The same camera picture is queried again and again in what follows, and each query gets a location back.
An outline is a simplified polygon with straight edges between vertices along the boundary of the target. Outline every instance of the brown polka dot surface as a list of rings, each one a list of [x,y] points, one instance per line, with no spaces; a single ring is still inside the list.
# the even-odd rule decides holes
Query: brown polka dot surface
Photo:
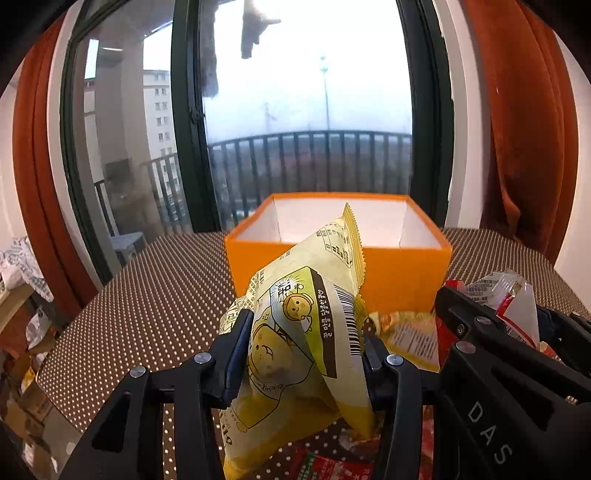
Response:
[[[538,304],[589,316],[541,254],[489,230],[443,232],[454,247],[448,278],[470,283],[491,271],[510,268],[532,283]],[[158,238],[61,335],[43,362],[38,383],[74,427],[84,432],[130,368],[172,368],[207,350],[217,335],[220,316],[234,298],[222,233]],[[212,416],[222,445],[217,411]],[[163,422],[164,478],[174,479],[173,405],[165,406]],[[290,442],[247,478],[286,478],[297,446],[334,459],[359,461],[340,445],[347,429],[338,420],[307,439]]]

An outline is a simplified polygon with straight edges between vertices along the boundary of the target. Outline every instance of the orange box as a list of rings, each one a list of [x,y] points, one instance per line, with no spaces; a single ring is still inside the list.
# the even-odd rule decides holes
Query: orange box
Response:
[[[452,246],[406,195],[275,193],[226,237],[236,295],[251,277],[343,214],[349,202],[361,235],[369,312],[429,312],[443,284]]]

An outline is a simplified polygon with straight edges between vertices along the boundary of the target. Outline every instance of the sky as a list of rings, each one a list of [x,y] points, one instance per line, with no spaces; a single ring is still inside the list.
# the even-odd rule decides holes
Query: sky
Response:
[[[396,2],[255,1],[281,23],[261,34],[250,59],[241,58],[243,2],[222,4],[216,13],[219,93],[203,99],[208,142],[326,129],[326,96],[333,130],[411,132],[408,64]],[[144,69],[170,70],[171,35],[169,25],[144,40]],[[91,40],[87,78],[95,76],[98,48]]]

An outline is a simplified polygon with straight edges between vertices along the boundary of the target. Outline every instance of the light pole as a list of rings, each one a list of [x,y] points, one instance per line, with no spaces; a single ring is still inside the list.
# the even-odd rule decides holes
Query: light pole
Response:
[[[324,107],[326,108],[326,129],[327,131],[330,130],[330,116],[329,116],[329,93],[326,88],[326,72],[328,72],[329,68],[326,66],[326,55],[320,56],[320,61],[322,62],[322,66],[320,67],[320,71],[322,72],[322,78],[324,80]]]

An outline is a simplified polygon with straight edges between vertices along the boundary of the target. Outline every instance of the cartoon character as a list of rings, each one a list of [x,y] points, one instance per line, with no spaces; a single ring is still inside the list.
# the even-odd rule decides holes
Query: cartoon character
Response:
[[[252,335],[248,365],[251,372],[262,382],[281,379],[293,364],[293,352],[286,338],[271,326],[259,325]]]
[[[305,333],[312,330],[312,305],[314,300],[306,293],[292,293],[283,302],[284,315],[294,322],[301,322]]]

